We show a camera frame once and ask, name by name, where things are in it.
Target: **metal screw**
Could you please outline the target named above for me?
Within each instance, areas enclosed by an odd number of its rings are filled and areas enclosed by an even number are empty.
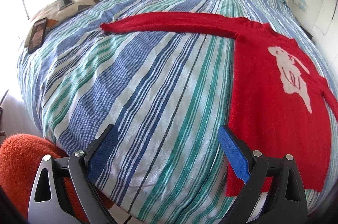
[[[287,154],[286,155],[286,159],[292,161],[293,160],[293,156],[291,154]]]
[[[52,158],[52,156],[50,154],[46,154],[42,159],[43,161],[48,161]]]
[[[81,157],[81,156],[83,156],[83,154],[84,154],[84,151],[82,151],[82,150],[78,150],[78,151],[75,152],[76,157]]]
[[[253,154],[254,154],[254,156],[256,156],[256,157],[260,157],[260,156],[262,156],[262,152],[261,152],[261,151],[259,151],[259,150],[254,150],[252,153],[253,153]]]

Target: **striped bedsheet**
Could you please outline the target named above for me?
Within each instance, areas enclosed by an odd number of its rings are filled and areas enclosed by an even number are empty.
[[[228,119],[234,41],[191,33],[112,34],[100,30],[101,23],[151,11],[270,23],[296,39],[338,94],[326,62],[285,0],[100,1],[50,32],[35,53],[22,46],[18,78],[38,129],[68,154],[116,124],[116,147],[100,151],[89,178],[142,222],[218,223],[232,204],[234,198],[224,196],[227,161],[217,130]],[[306,190],[310,212],[337,178],[337,122],[328,112],[330,169],[322,193]]]

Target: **sweater sleeve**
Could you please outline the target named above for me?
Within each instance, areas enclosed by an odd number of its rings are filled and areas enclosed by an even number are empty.
[[[330,88],[328,87],[327,80],[325,78],[321,78],[321,83],[323,86],[323,96],[328,103],[329,107],[331,108],[333,115],[335,116],[336,120],[338,121],[338,103],[337,99],[333,95],[333,93],[330,91]]]
[[[136,31],[170,31],[212,34],[235,39],[243,31],[244,17],[228,18],[220,14],[193,12],[148,12],[101,24],[101,29],[114,33]]]

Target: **patterned pillow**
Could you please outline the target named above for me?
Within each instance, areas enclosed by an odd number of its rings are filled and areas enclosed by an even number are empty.
[[[25,47],[28,47],[30,35],[33,29],[33,25],[36,21],[47,17],[47,28],[46,33],[51,31],[52,29],[59,26],[65,20],[79,14],[80,12],[87,10],[91,6],[100,2],[99,0],[72,0],[74,4],[59,10],[58,3],[62,0],[56,0],[55,2],[47,5],[46,7],[39,10],[31,19],[29,29],[27,34],[25,35]]]

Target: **blue gripper pad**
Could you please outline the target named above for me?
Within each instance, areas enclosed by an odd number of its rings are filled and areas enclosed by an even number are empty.
[[[110,129],[109,133],[90,159],[87,176],[93,184],[96,183],[97,179],[102,174],[113,149],[117,146],[119,139],[119,131],[117,128],[117,126],[113,126]]]
[[[236,176],[246,183],[250,177],[248,161],[223,126],[218,129],[218,141]]]

